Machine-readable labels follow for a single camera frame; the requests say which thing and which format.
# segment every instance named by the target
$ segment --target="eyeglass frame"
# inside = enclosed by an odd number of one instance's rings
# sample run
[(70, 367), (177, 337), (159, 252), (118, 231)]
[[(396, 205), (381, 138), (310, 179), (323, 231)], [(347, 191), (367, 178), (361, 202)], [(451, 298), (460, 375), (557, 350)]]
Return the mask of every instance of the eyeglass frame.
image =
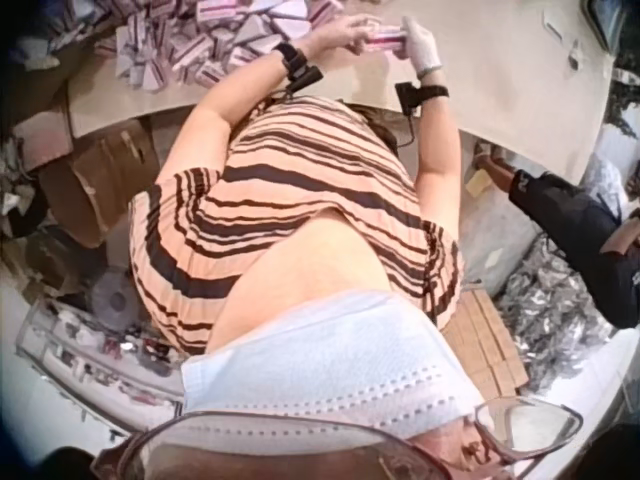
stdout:
[(220, 416), (220, 417), (234, 417), (234, 416), (242, 416), (245, 418), (256, 418), (256, 419), (271, 419), (271, 420), (300, 420), (317, 423), (319, 425), (331, 425), (331, 426), (342, 426), (353, 429), (364, 430), (366, 432), (376, 434), (380, 437), (389, 439), (395, 443), (400, 443), (404, 445), (409, 450), (416, 452), (419, 456), (425, 458), (428, 463), (431, 464), (432, 467), (438, 469), (446, 480), (481, 480), (485, 478), (490, 478), (493, 475), (504, 471), (505, 467), (513, 465), (522, 460), (531, 460), (539, 457), (541, 455), (548, 455), (553, 453), (560, 448), (564, 447), (567, 443), (569, 443), (576, 434), (582, 429), (584, 425), (584, 418), (582, 415), (575, 410), (565, 406), (565, 405), (554, 405), (544, 400), (538, 400), (535, 398), (526, 398), (521, 396), (512, 396), (512, 397), (500, 397), (501, 400), (518, 400), (518, 399), (526, 399), (527, 401), (534, 401), (536, 403), (561, 408), (571, 414), (578, 421), (578, 428), (575, 433), (571, 436), (568, 436), (566, 439), (561, 440), (556, 445), (549, 448), (541, 448), (538, 450), (533, 450), (529, 452), (515, 452), (503, 445), (501, 445), (498, 440), (489, 432), (488, 428), (482, 424), (478, 420), (478, 412), (482, 410), (484, 407), (489, 405), (492, 400), (489, 400), (475, 408), (474, 411), (474, 425), (480, 434), (482, 442), (485, 447), (493, 450), (500, 457), (500, 461), (497, 463), (489, 463), (486, 465), (481, 465), (471, 472), (467, 472), (464, 470), (459, 470), (455, 466), (448, 464), (445, 460), (437, 458), (431, 452), (429, 452), (426, 448), (413, 444), (407, 440), (402, 438), (398, 438), (390, 433), (385, 432), (384, 430), (378, 430), (373, 427), (368, 427), (365, 425), (358, 425), (353, 423), (344, 423), (344, 422), (336, 422), (333, 420), (319, 420), (315, 418), (304, 418), (304, 417), (285, 417), (282, 415), (265, 415), (260, 413), (248, 413), (248, 412), (231, 412), (231, 411), (215, 411), (215, 410), (206, 410), (200, 412), (191, 412), (186, 415), (182, 415), (180, 417), (173, 418), (168, 422), (165, 422), (157, 427), (147, 431), (147, 432), (139, 432), (132, 434), (129, 438), (127, 438), (120, 445), (102, 450), (98, 456), (91, 463), (91, 471), (98, 476), (101, 480), (120, 480), (124, 478), (124, 467), (127, 465), (127, 462), (131, 460), (131, 457), (138, 452), (140, 447), (144, 445), (148, 440), (157, 436), (158, 434), (164, 432), (165, 430), (177, 425), (180, 422), (198, 418), (205, 416)]

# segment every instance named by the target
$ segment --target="table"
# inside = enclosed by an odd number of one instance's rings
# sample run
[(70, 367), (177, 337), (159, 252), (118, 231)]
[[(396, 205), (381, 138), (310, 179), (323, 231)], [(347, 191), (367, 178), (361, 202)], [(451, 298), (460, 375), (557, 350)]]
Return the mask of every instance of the table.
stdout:
[[(438, 40), (459, 127), (534, 160), (577, 182), (602, 122), (613, 59), (602, 50), (579, 0), (355, 0), (348, 12), (371, 12), (389, 24), (413, 14)], [(543, 16), (564, 35), (559, 41)], [(574, 40), (584, 53), (573, 71)], [(325, 79), (304, 91), (400, 111), (394, 84), (413, 78), (409, 62), (391, 54), (354, 57), (334, 52), (319, 61)], [(171, 85), (163, 92), (134, 91), (114, 78), (113, 61), (91, 59), (69, 82), (76, 137), (130, 117), (193, 105), (199, 86)]]

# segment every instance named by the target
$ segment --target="cardboard box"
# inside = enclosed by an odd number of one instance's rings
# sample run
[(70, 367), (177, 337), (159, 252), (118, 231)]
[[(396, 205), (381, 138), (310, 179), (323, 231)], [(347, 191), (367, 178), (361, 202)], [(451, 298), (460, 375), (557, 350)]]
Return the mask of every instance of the cardboard box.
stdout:
[(159, 169), (149, 135), (138, 120), (129, 120), (83, 138), (72, 155), (47, 164), (39, 179), (60, 226), (95, 248), (129, 201), (153, 185)]
[(442, 334), (485, 400), (516, 395), (529, 381), (513, 339), (487, 292), (462, 294)]

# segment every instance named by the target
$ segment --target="striped shirt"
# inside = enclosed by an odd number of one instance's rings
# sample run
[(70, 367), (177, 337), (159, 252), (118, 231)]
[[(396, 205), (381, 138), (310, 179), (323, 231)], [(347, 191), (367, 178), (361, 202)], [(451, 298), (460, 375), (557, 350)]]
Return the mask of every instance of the striped shirt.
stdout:
[(133, 199), (131, 260), (153, 322), (177, 348), (203, 353), (235, 282), (328, 208), (369, 242), (391, 289), (443, 326), (459, 295), (457, 244), (421, 218), (405, 168), (364, 119), (312, 97), (252, 118), (223, 172), (187, 170)]

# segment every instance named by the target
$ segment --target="black cable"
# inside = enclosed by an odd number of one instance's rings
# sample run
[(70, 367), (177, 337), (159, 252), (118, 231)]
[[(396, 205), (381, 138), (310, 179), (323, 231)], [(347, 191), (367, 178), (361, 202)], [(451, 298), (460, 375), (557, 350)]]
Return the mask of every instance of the black cable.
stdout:
[(411, 132), (411, 140), (409, 140), (406, 143), (403, 143), (402, 145), (398, 145), (398, 149), (408, 147), (409, 145), (411, 145), (413, 142), (416, 141), (416, 132), (413, 130), (413, 118), (409, 116), (407, 117), (407, 121), (409, 122), (409, 131)]

